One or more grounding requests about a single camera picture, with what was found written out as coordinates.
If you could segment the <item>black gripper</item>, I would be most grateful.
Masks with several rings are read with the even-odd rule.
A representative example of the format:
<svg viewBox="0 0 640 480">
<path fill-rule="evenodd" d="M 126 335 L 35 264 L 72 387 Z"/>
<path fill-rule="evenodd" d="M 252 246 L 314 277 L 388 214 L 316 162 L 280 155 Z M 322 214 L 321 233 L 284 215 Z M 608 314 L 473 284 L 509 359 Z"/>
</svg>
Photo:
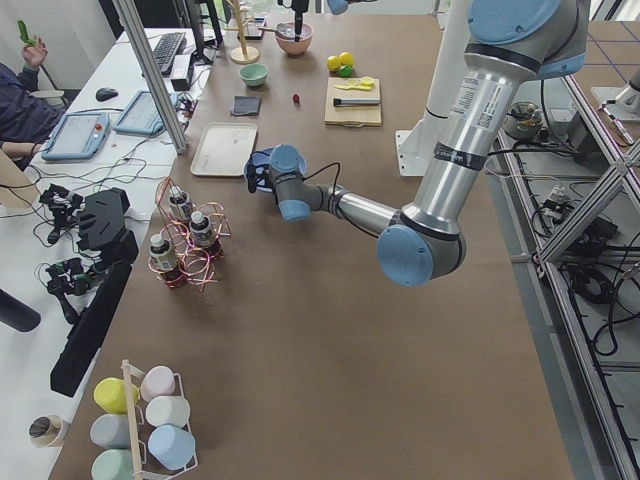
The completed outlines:
<svg viewBox="0 0 640 480">
<path fill-rule="evenodd" d="M 247 162 L 247 188 L 250 193 L 257 191 L 272 193 L 273 186 L 269 178 L 268 159 L 250 159 Z"/>
</svg>

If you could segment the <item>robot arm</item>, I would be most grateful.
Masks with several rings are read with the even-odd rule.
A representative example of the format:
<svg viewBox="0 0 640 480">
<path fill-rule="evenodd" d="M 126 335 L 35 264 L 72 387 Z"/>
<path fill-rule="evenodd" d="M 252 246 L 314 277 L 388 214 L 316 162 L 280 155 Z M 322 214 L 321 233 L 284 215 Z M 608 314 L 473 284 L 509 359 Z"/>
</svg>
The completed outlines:
<svg viewBox="0 0 640 480">
<path fill-rule="evenodd" d="M 334 15 L 340 15 L 347 11 L 352 3 L 362 3 L 365 0 L 327 0 L 329 10 Z M 299 42 L 302 36 L 303 17 L 309 11 L 309 0 L 277 0 L 277 4 L 294 12 L 294 27 L 292 38 Z"/>
<path fill-rule="evenodd" d="M 375 235 L 380 267 L 400 285 L 447 275 L 466 254 L 458 216 L 518 88 L 579 71 L 588 23 L 586 1 L 453 2 L 440 57 L 466 69 L 415 198 L 400 209 L 336 184 L 309 184 L 304 158 L 289 144 L 275 146 L 263 165 L 247 162 L 248 188 L 272 192 L 286 221 L 327 211 Z"/>
</svg>

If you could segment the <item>person hand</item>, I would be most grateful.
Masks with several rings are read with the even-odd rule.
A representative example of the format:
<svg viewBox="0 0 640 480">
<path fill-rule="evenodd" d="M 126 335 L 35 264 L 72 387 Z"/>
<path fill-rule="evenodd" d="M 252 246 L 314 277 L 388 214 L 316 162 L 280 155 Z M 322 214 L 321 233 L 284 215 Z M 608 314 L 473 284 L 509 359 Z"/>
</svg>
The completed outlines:
<svg viewBox="0 0 640 480">
<path fill-rule="evenodd" d="M 32 69 L 39 69 L 44 64 L 47 55 L 48 48 L 40 36 L 36 37 L 34 45 L 25 45 L 22 49 L 24 63 Z"/>
</svg>

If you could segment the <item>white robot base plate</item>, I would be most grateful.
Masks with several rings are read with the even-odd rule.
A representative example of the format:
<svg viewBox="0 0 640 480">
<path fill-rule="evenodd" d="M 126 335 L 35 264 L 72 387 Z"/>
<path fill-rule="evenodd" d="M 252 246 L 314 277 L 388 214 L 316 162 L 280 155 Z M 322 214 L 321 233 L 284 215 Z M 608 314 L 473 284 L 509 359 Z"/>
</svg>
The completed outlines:
<svg viewBox="0 0 640 480">
<path fill-rule="evenodd" d="M 401 177 L 422 177 L 427 168 L 426 135 L 418 129 L 395 132 L 396 157 Z"/>
</svg>

